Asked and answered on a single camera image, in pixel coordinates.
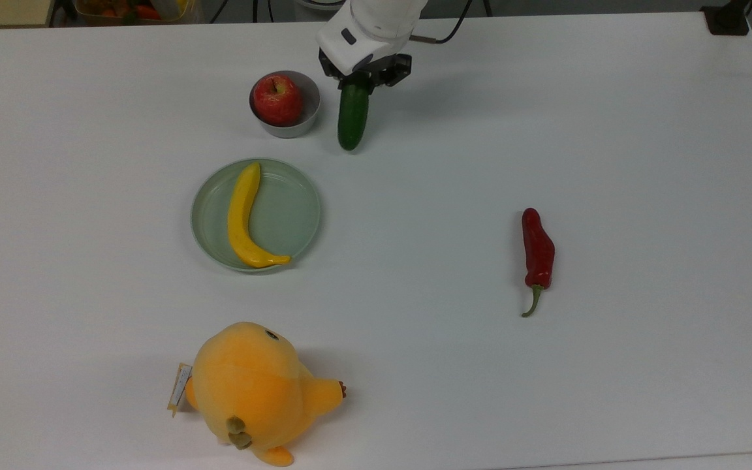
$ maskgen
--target plate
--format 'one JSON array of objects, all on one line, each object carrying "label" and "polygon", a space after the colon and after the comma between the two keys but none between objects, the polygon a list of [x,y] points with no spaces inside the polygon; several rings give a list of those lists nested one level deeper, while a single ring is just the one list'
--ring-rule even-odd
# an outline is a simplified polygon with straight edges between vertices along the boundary
[{"label": "plate", "polygon": [[[248,266],[228,242],[228,206],[236,178],[248,164],[260,163],[260,188],[251,207],[248,233],[256,244],[274,254],[292,257],[289,264],[265,268]],[[191,226],[201,249],[219,264],[243,273],[260,273],[289,266],[307,249],[321,220],[321,202],[304,173],[288,163],[253,159],[228,164],[211,175],[196,194]]]}]

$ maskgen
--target chili pepper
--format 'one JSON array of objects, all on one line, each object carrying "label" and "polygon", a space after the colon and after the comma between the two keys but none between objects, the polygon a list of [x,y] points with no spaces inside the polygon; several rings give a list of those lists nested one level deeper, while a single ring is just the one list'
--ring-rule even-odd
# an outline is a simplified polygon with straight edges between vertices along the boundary
[{"label": "chili pepper", "polygon": [[527,275],[524,282],[533,291],[532,306],[522,313],[522,317],[529,317],[535,311],[535,306],[538,305],[541,292],[550,288],[556,247],[541,226],[541,218],[535,209],[528,208],[524,211],[522,230],[524,231],[524,249],[527,255]]}]

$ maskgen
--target green cucumber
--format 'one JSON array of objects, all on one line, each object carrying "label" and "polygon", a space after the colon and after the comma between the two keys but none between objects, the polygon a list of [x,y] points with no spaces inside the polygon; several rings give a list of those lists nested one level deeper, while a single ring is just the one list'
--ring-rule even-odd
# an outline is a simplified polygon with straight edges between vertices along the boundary
[{"label": "green cucumber", "polygon": [[362,141],[368,121],[370,77],[356,72],[341,82],[341,104],[338,106],[338,143],[352,151]]}]

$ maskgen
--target red apple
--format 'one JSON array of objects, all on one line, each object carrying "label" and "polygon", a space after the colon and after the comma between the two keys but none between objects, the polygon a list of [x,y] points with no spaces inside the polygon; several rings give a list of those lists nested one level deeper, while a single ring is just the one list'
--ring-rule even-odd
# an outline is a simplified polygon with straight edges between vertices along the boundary
[{"label": "red apple", "polygon": [[260,78],[251,90],[254,110],[266,124],[293,125],[304,110],[301,90],[284,74],[271,74]]}]

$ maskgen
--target yellow banana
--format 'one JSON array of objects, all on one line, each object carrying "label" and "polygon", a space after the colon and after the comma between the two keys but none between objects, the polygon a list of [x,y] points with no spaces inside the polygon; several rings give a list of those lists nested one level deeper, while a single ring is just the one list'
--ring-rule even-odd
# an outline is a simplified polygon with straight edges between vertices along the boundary
[{"label": "yellow banana", "polygon": [[260,163],[246,166],[234,185],[234,193],[228,206],[228,242],[242,262],[253,268],[265,268],[274,264],[286,264],[292,259],[287,255],[271,254],[257,246],[248,235],[248,217],[260,187]]}]

